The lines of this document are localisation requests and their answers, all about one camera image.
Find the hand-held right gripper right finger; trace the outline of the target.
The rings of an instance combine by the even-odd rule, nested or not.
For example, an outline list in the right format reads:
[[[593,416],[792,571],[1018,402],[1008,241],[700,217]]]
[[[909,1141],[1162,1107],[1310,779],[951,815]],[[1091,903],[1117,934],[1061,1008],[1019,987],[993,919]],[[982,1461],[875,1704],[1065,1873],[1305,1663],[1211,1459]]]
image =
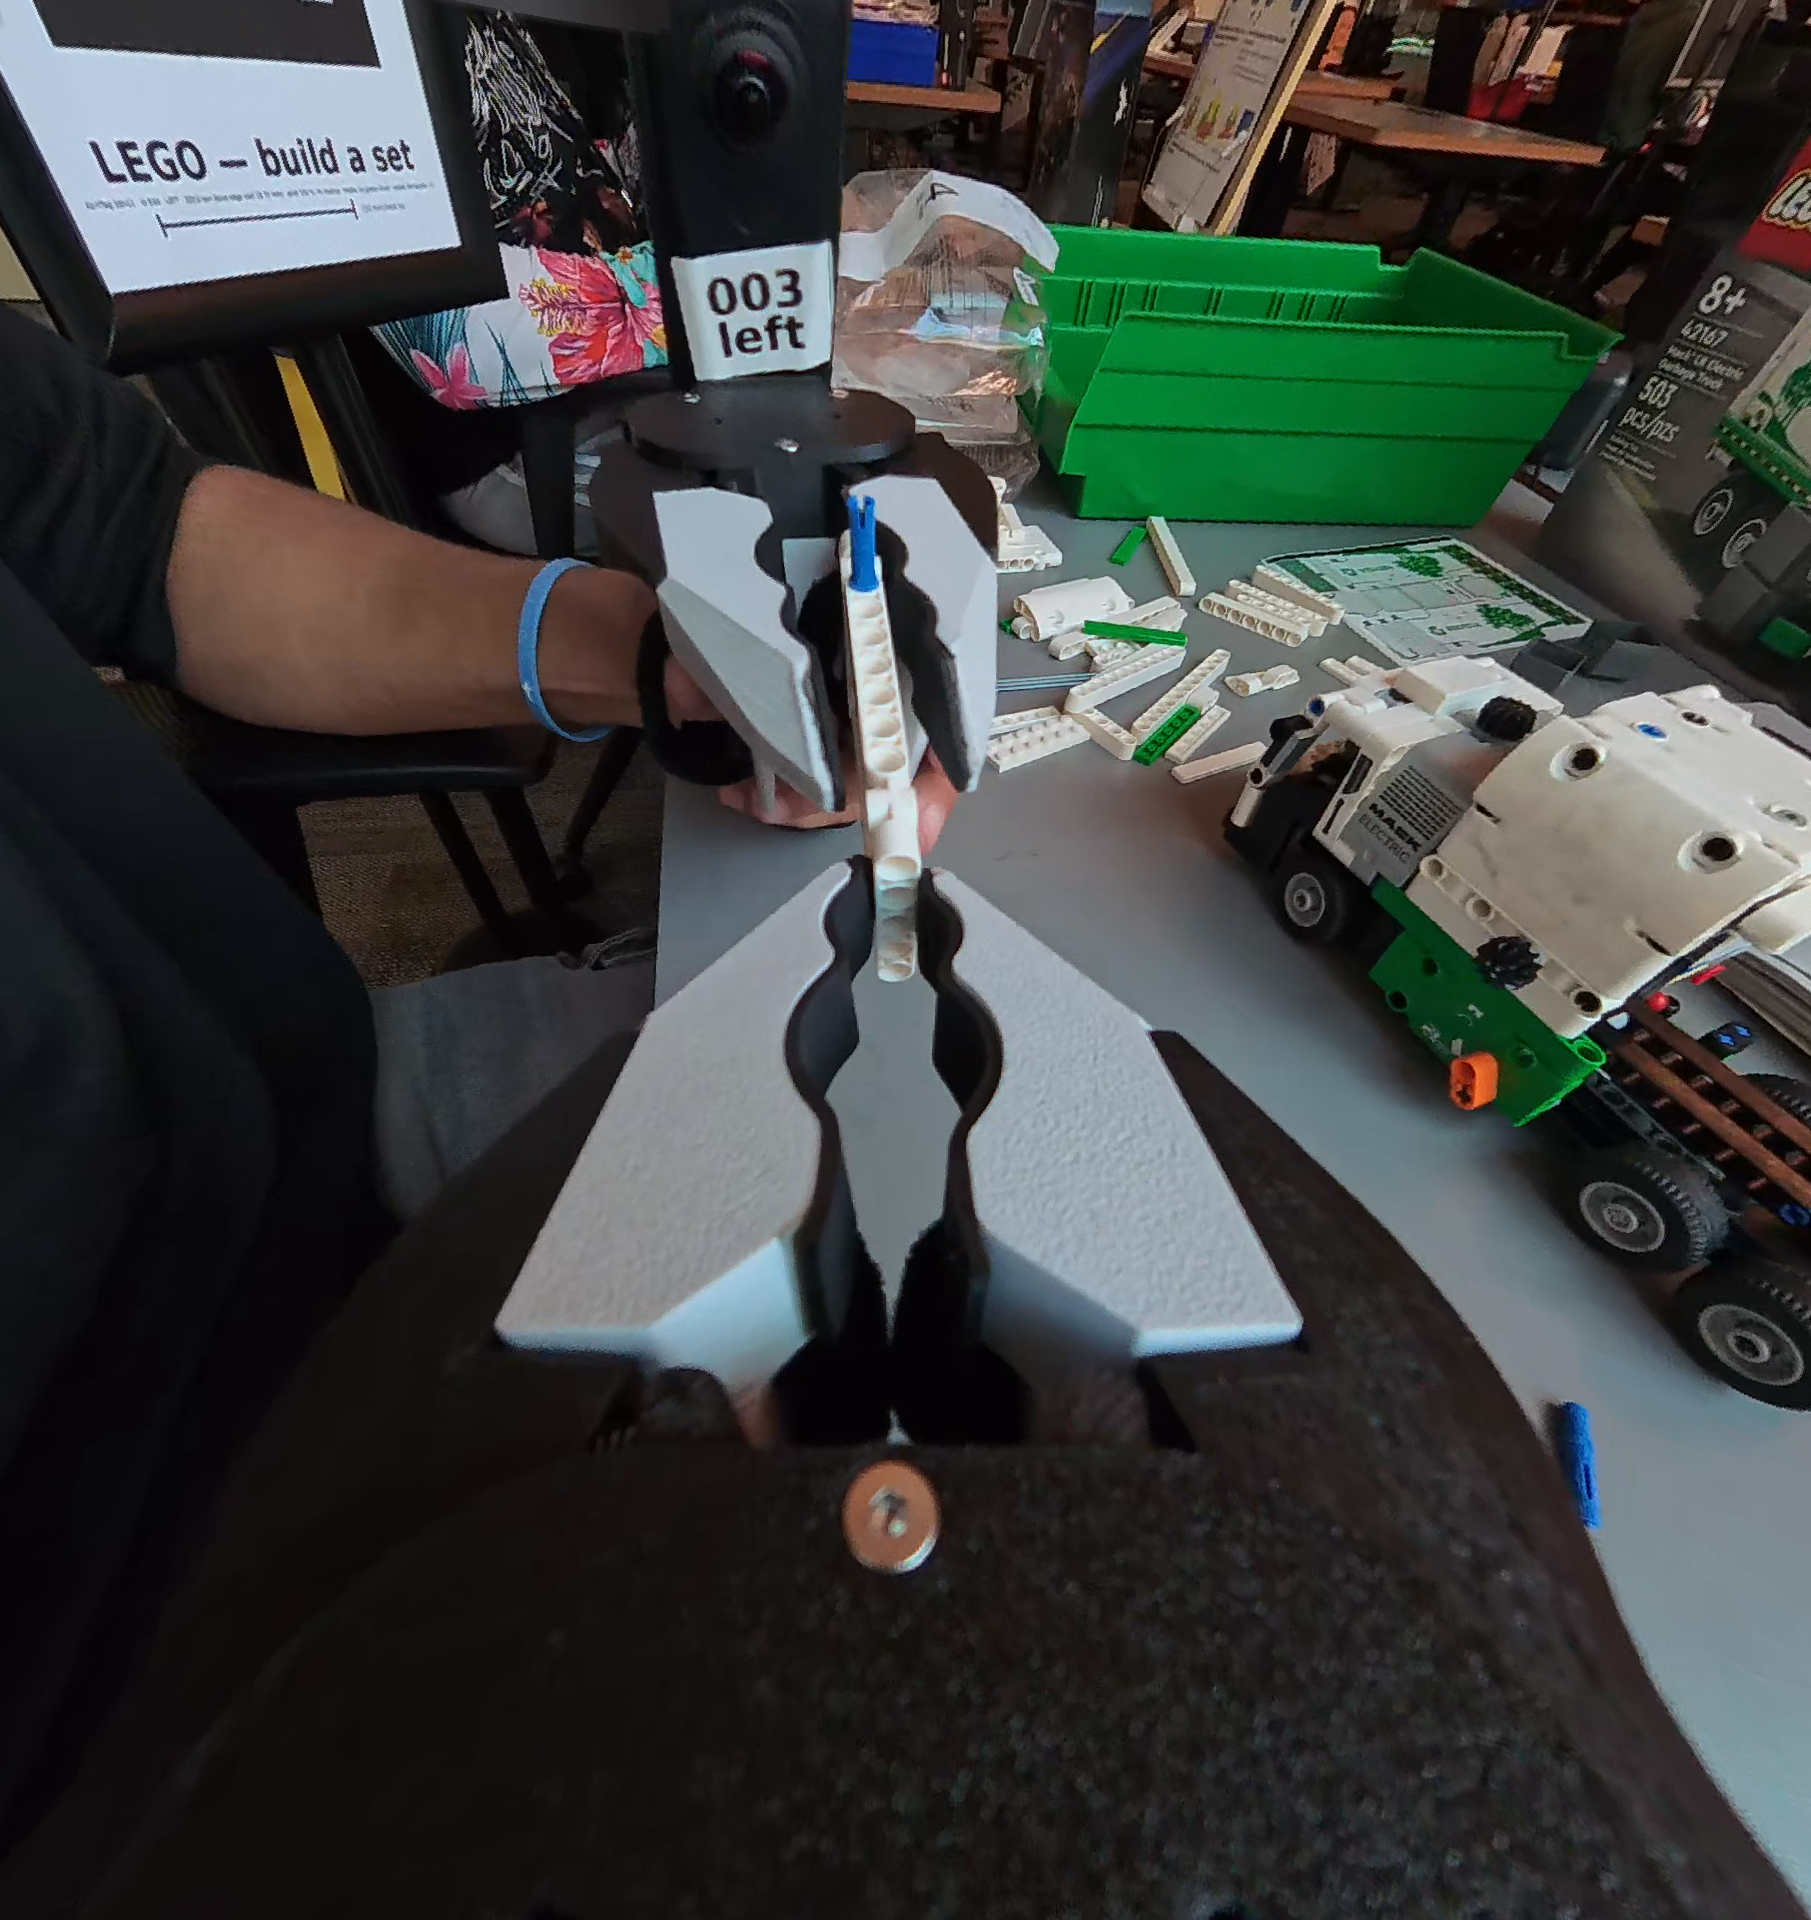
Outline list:
[[[1129,1364],[1298,1338],[1151,1022],[949,872],[923,878],[918,934],[959,1119],[900,1356]]]

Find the white lego beam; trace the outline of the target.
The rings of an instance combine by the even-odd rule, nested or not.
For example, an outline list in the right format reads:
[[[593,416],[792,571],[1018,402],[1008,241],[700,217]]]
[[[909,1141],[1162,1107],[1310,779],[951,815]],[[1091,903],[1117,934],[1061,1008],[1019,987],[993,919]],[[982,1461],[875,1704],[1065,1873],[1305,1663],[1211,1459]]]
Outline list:
[[[905,981],[918,971],[917,905],[923,877],[909,698],[894,657],[885,566],[881,589],[862,595],[848,586],[845,561],[848,534],[841,552],[845,668],[865,855],[874,881],[874,958],[885,981]]]

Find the long blue lego pin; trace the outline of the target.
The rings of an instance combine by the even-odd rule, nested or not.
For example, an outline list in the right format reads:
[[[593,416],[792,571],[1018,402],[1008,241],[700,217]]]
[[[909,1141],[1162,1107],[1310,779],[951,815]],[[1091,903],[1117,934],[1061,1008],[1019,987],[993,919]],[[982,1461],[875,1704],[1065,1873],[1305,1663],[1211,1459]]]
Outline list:
[[[1590,1413],[1582,1402],[1553,1402],[1547,1406],[1547,1422],[1551,1446],[1581,1520],[1588,1531],[1598,1531],[1605,1524],[1605,1507]]]

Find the person's left forearm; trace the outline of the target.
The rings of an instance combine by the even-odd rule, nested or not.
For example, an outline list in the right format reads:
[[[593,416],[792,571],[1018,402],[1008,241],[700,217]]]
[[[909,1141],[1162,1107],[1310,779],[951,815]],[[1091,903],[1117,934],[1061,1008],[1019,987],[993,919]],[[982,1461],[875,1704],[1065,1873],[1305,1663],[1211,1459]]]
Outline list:
[[[168,562],[174,681],[207,709],[278,730],[528,725],[517,631],[537,578],[528,559],[207,467]]]

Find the pile of white lego pieces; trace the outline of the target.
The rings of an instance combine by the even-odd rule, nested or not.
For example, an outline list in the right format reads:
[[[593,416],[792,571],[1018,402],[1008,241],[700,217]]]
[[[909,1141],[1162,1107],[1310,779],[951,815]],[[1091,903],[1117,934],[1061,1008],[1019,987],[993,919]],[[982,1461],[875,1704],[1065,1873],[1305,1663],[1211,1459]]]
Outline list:
[[[1253,698],[1297,685],[1297,670],[1281,660],[1230,678],[1226,647],[1190,662],[1190,618],[1202,612],[1281,647],[1302,647],[1346,618],[1335,591],[1310,581],[1302,562],[1261,562],[1251,578],[1199,595],[1199,576],[1163,514],[1136,524],[1108,564],[1105,576],[1025,591],[1004,618],[1006,633],[1045,647],[1062,668],[1061,677],[1011,689],[1054,687],[1062,701],[1002,711],[992,722],[989,763],[997,769],[1096,744],[1119,762],[1168,758],[1196,779],[1217,771],[1229,755],[1202,763],[1190,755],[1229,717],[1221,687]]]

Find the LEGO instruction booklet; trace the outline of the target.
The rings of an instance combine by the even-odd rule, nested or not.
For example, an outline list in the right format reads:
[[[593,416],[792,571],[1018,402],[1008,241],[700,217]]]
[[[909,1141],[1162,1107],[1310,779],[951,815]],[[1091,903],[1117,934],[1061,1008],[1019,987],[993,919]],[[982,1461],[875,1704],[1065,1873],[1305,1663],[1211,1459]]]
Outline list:
[[[1462,538],[1287,554],[1253,585],[1343,608],[1343,623],[1396,666],[1584,637],[1593,618]]]

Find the white green lego truck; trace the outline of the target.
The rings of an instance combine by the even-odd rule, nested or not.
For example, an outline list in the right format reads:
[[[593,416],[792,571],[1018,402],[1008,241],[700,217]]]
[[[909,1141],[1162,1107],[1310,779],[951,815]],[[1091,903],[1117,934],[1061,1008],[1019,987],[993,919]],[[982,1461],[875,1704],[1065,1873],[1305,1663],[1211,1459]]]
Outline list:
[[[1225,842],[1458,1110],[1542,1131],[1712,1377],[1811,1411],[1810,746],[1709,682],[1578,713],[1492,659],[1346,668]]]

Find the floral cloth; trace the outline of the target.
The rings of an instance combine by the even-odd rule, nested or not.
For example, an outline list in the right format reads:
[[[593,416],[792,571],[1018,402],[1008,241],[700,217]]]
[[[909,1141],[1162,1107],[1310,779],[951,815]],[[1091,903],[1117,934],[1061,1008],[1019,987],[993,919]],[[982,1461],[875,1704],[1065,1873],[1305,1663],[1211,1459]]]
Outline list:
[[[442,407],[545,402],[668,362],[623,37],[461,10],[506,293],[373,327]]]

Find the blue wristband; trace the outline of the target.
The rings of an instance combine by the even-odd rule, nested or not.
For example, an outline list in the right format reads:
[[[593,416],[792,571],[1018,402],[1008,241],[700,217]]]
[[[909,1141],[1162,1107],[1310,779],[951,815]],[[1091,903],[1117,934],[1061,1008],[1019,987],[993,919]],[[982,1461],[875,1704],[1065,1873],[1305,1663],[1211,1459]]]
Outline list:
[[[557,591],[557,585],[573,571],[591,570],[591,562],[562,555],[545,561],[540,571],[528,583],[524,593],[517,626],[516,626],[516,672],[517,685],[528,709],[528,715],[553,738],[570,744],[597,744],[602,741],[613,729],[612,726],[588,726],[588,729],[570,729],[565,726],[553,706],[548,706],[542,673],[540,673],[540,642],[542,626],[548,610],[548,603]]]

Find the person's grey pants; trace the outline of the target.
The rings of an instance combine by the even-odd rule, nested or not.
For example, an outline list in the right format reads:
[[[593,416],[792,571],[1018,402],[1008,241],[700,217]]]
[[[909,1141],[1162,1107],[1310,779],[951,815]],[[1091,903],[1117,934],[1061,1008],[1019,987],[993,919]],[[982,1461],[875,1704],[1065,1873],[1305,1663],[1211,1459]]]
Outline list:
[[[372,992],[382,1195],[403,1224],[653,1008],[653,930]]]

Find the clear plastic parts bags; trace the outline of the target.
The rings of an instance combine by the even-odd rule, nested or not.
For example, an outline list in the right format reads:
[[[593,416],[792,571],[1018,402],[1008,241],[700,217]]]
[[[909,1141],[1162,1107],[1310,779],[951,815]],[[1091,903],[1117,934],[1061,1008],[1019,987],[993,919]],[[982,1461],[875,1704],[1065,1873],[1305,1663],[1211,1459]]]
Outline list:
[[[1008,497],[1036,475],[1025,406],[1047,371],[1053,227],[1002,186],[942,170],[845,182],[833,385],[888,397]]]

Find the green plastic bin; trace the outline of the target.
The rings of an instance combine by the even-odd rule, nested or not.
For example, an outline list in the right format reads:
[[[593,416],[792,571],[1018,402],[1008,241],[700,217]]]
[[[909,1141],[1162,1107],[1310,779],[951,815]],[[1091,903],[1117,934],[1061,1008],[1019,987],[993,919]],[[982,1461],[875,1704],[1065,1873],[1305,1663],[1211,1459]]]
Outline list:
[[[1043,397],[1076,406],[1130,321],[1172,322],[1132,365],[1285,380],[1377,377],[1417,387],[1538,385],[1566,397],[1614,331],[1433,251],[1388,263],[1376,247],[1119,227],[1059,227],[1043,283]]]
[[[1588,371],[1546,354],[1324,377],[1101,369],[1030,426],[1080,516],[1469,525]]]

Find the black chair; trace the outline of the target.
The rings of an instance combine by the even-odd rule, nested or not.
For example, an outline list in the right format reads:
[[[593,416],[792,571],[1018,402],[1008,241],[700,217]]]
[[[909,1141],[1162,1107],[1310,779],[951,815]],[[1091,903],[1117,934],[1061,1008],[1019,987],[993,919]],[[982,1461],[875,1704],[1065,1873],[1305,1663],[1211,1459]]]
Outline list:
[[[184,768],[310,909],[319,909],[319,897],[299,812],[316,803],[414,797],[500,953],[576,951],[598,937],[576,914],[589,885],[584,847],[645,744],[640,729],[593,738],[600,758],[554,858],[528,803],[528,791],[553,769],[558,738],[550,730],[328,734],[247,726],[194,704],[184,706],[184,717]],[[528,895],[524,917],[509,914],[484,870],[455,803],[461,791],[490,805]]]

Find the black framed white sign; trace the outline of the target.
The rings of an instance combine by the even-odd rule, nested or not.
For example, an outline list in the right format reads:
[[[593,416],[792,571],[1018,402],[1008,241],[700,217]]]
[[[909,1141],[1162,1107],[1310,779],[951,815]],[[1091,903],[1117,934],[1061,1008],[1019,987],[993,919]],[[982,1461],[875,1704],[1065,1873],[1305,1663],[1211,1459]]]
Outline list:
[[[461,57],[417,1],[0,1],[0,228],[114,371],[500,299]]]

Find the person's black shirt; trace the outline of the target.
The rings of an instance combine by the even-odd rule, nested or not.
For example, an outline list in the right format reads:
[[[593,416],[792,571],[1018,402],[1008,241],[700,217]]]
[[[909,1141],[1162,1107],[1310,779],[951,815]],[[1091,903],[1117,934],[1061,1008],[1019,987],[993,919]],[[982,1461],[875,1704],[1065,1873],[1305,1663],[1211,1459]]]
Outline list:
[[[197,470],[0,302],[0,1858],[386,1227],[365,985],[98,677]]]

